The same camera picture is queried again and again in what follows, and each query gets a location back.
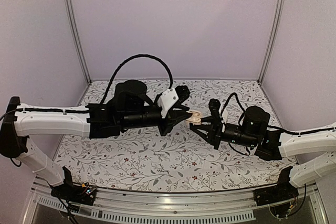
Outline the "cream earbud charging case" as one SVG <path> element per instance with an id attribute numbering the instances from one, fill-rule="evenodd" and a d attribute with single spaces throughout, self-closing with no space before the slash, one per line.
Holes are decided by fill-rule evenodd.
<path id="1" fill-rule="evenodd" d="M 202 112 L 197 110 L 189 110 L 188 113 L 191 113 L 192 116 L 185 120 L 186 126 L 189 126 L 190 124 L 201 125 L 203 117 Z"/>

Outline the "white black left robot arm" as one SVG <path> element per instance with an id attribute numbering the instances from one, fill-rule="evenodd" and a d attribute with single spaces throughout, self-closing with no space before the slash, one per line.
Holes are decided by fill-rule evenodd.
<path id="1" fill-rule="evenodd" d="M 14 158 L 45 179 L 67 200 L 78 195 L 71 172 L 61 168 L 30 140 L 31 135 L 75 135 L 88 138 L 118 136 L 128 129 L 156 126 L 161 136 L 191 117 L 183 102 L 190 96 L 187 86 L 168 88 L 155 100 L 139 80 L 118 83 L 114 97 L 104 103 L 73 108 L 48 108 L 21 103 L 11 97 L 1 117 L 1 155 Z"/>

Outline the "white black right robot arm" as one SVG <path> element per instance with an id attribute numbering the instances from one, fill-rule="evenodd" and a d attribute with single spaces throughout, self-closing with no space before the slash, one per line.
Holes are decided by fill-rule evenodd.
<path id="1" fill-rule="evenodd" d="M 202 118 L 199 125 L 191 123 L 190 129 L 214 149 L 218 149 L 221 142 L 237 144 L 254 149 L 254 154 L 265 161 L 322 152 L 322 155 L 285 172 L 285 180 L 271 190 L 271 196 L 276 201 L 282 201 L 290 195 L 292 186 L 301 187 L 335 172 L 334 123 L 290 132 L 270 126 L 270 114 L 258 106 L 248 107 L 240 116 L 239 124 L 227 123 L 226 109 L 211 106 L 210 111 L 211 115 Z"/>

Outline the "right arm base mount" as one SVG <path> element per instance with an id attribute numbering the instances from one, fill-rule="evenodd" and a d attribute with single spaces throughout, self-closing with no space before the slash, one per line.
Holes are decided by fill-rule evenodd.
<path id="1" fill-rule="evenodd" d="M 274 185 L 253 191 L 257 206 L 269 206 L 270 213 L 277 219 L 290 216 L 297 205 L 298 190 L 290 184 Z"/>

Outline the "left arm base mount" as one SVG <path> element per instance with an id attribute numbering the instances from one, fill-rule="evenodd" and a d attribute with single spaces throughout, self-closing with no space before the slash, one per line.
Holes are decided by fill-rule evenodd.
<path id="1" fill-rule="evenodd" d="M 70 170 L 63 167 L 64 179 L 61 185 L 51 187 L 51 195 L 65 200 L 66 202 L 75 202 L 83 205 L 92 206 L 96 194 L 97 186 L 84 183 L 81 185 L 75 185 L 72 181 L 72 175 Z"/>

